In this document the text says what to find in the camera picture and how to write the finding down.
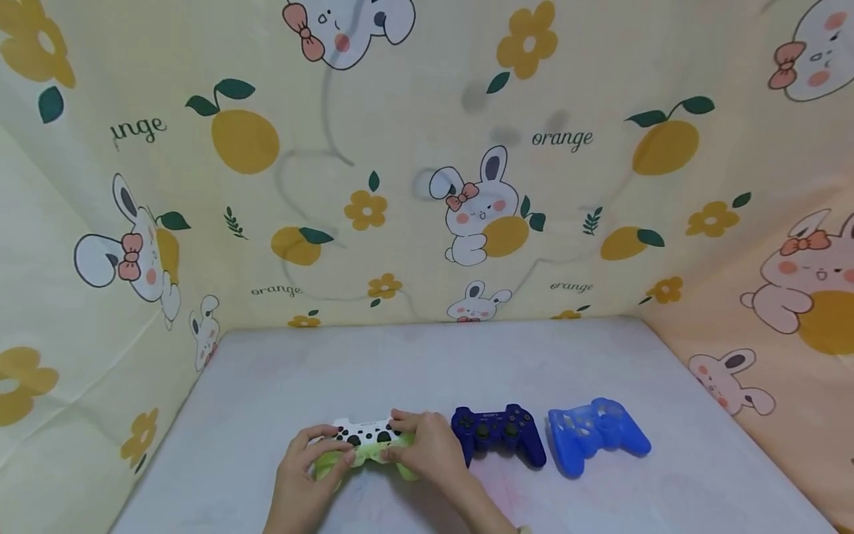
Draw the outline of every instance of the finger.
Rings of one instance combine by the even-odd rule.
[[[299,451],[305,449],[308,446],[308,442],[313,440],[316,437],[326,436],[332,437],[338,433],[338,427],[332,425],[315,425],[309,426],[308,428],[303,428],[296,434],[294,439],[290,440],[290,444],[288,445],[289,454],[298,453]]]
[[[379,457],[395,464],[403,463],[403,455],[406,450],[403,447],[386,447],[380,452]]]
[[[356,460],[356,451],[349,450],[344,456],[338,459],[336,464],[332,466],[332,469],[326,474],[325,477],[320,479],[318,484],[322,487],[329,495],[335,492],[338,485],[341,483],[344,478],[344,474],[353,465],[353,462]]]
[[[300,467],[307,470],[309,466],[311,466],[321,455],[325,453],[332,452],[333,450],[350,450],[352,448],[353,445],[346,441],[321,439],[314,445],[309,445],[308,449],[305,449],[300,453]]]

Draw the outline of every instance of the blue silicone controller cover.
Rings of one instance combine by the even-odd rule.
[[[532,467],[546,465],[546,450],[534,418],[518,404],[508,404],[504,412],[482,414],[460,406],[451,418],[451,429],[463,447],[466,466],[471,464],[476,450],[499,445],[518,451]]]
[[[548,422],[557,460],[573,478],[584,473],[584,460],[599,449],[623,448],[635,456],[646,456],[652,444],[619,402],[594,399],[571,410],[549,410]]]

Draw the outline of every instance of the bunny ear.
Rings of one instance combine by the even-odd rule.
[[[513,296],[510,290],[501,290],[494,295],[492,295],[491,300],[493,303],[498,304],[499,302],[509,302],[510,298]]]
[[[453,167],[442,167],[430,178],[430,196],[442,200],[463,190],[463,178]]]
[[[213,295],[206,295],[202,299],[201,310],[205,317],[210,317],[211,313],[219,307],[219,299]]]
[[[475,280],[465,288],[465,298],[478,298],[483,294],[486,285],[480,280]]]
[[[499,144],[487,150],[481,160],[481,181],[500,182],[507,168],[507,149]]]
[[[725,355],[721,362],[727,368],[729,374],[744,371],[756,361],[756,353],[750,349],[738,349]]]
[[[74,268],[88,285],[106,287],[115,279],[115,266],[124,255],[115,239],[87,234],[74,246]]]
[[[807,215],[800,220],[798,224],[792,227],[789,231],[790,238],[802,238],[812,232],[818,230],[818,226],[828,217],[830,209],[816,211],[814,214]]]
[[[137,222],[137,201],[133,200],[130,188],[121,174],[113,177],[113,199],[119,211],[132,223]]]
[[[844,239],[854,239],[854,214],[848,215],[848,220],[842,225],[840,236]]]

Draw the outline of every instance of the pink cheek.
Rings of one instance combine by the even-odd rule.
[[[818,87],[820,85],[824,85],[830,79],[830,72],[826,70],[820,70],[817,73],[810,76],[809,79],[806,80],[807,85],[810,87]]]
[[[798,266],[793,261],[781,261],[777,268],[783,274],[793,274],[798,270]]]
[[[838,29],[840,26],[845,24],[845,21],[848,20],[848,14],[845,11],[837,11],[836,13],[830,15],[826,21],[824,21],[824,29],[829,32],[835,29]]]

